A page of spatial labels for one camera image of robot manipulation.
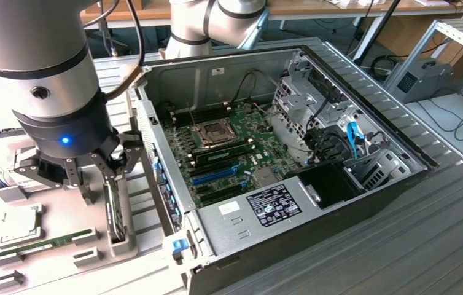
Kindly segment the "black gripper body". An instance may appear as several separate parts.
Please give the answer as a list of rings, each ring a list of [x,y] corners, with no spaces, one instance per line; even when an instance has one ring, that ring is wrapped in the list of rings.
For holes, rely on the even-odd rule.
[[[97,92],[88,104],[69,115],[33,118],[13,112],[42,154],[57,159],[81,157],[96,150],[109,154],[120,144],[104,99]]]

